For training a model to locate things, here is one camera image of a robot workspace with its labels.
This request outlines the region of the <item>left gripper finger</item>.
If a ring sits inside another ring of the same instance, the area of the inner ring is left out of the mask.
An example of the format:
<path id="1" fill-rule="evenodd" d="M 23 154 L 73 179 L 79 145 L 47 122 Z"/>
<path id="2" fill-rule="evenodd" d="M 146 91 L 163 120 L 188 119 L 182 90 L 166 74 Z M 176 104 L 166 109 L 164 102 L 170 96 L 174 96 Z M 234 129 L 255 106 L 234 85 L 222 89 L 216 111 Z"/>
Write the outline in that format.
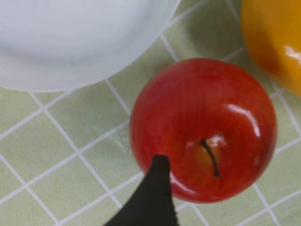
<path id="1" fill-rule="evenodd" d="M 165 155 L 154 155 L 143 180 L 107 226 L 179 225 L 170 184 L 170 163 Z"/>

